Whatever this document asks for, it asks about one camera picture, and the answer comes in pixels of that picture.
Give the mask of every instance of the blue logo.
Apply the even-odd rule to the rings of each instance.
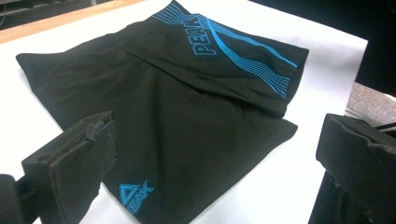
[[[145,181],[143,186],[140,185],[120,185],[120,198],[121,203],[126,207],[131,213],[137,214],[142,202],[147,199],[149,193],[151,193],[154,188],[148,188],[148,182]]]
[[[238,41],[246,42],[252,46],[266,49],[272,56],[280,61],[283,61],[285,65],[297,68],[296,63],[282,56],[274,48],[253,40],[250,37],[238,35],[200,14],[187,14],[174,3],[171,3],[162,11],[154,14],[152,17],[169,25],[183,25],[195,55],[218,54],[213,48],[214,43],[209,41],[208,34],[212,34],[212,37],[214,38],[214,41],[216,42],[219,49],[236,66],[249,72],[250,74],[256,75],[265,83],[267,83],[274,92],[283,98],[286,98],[290,84],[289,77],[277,74],[267,64],[241,57],[221,40],[219,34],[226,35]]]

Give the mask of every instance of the white surface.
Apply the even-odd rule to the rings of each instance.
[[[59,52],[117,32],[161,10],[146,0],[0,45],[0,173],[23,176],[21,161],[61,130],[31,93],[15,60],[21,52]],[[300,88],[285,119],[295,136],[209,206],[193,223],[307,223],[324,169],[315,159],[326,113],[344,114],[367,42],[332,28],[244,0],[179,0],[190,12],[253,35],[309,49]],[[138,223],[102,186],[81,223]]]

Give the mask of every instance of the wooden surface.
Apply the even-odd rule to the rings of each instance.
[[[43,32],[72,21],[79,21],[100,13],[104,13],[116,8],[126,7],[143,0],[113,0],[93,7],[86,7],[81,10],[65,13],[60,16],[51,17],[42,21],[34,21],[24,25],[12,27],[0,31],[0,44],[24,36]]]

